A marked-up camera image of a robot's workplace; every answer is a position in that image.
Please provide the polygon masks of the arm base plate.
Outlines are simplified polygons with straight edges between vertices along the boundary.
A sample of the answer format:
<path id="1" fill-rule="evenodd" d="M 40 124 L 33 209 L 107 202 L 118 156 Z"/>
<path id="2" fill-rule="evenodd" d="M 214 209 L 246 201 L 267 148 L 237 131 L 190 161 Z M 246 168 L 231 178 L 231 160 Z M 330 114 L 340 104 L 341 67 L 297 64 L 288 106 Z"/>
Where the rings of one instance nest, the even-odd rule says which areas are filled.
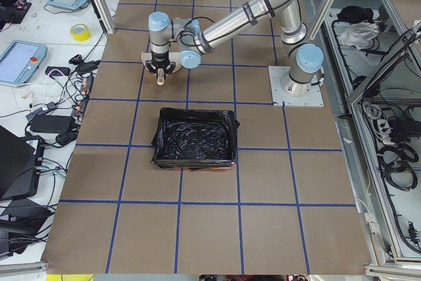
<path id="1" fill-rule="evenodd" d="M 289 76 L 290 66 L 269 66 L 268 73 L 275 107 L 323 107 L 324 102 L 316 76 L 307 84 L 298 84 Z"/>

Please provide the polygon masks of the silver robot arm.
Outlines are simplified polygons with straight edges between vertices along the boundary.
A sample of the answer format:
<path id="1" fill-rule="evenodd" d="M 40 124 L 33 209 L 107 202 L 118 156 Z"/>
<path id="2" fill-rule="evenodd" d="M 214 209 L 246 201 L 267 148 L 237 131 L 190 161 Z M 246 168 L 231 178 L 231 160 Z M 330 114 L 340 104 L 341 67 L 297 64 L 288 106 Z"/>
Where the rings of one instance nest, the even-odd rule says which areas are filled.
<path id="1" fill-rule="evenodd" d="M 170 18 L 155 11 L 148 19 L 150 51 L 141 54 L 141 61 L 161 86 L 169 74 L 181 67 L 197 68 L 204 55 L 269 18 L 279 20 L 281 41 L 291 63 L 281 88 L 290 96 L 302 97 L 321 69 L 324 54 L 306 39 L 299 0 L 248 0 L 205 29 L 200 27 L 199 17 Z"/>

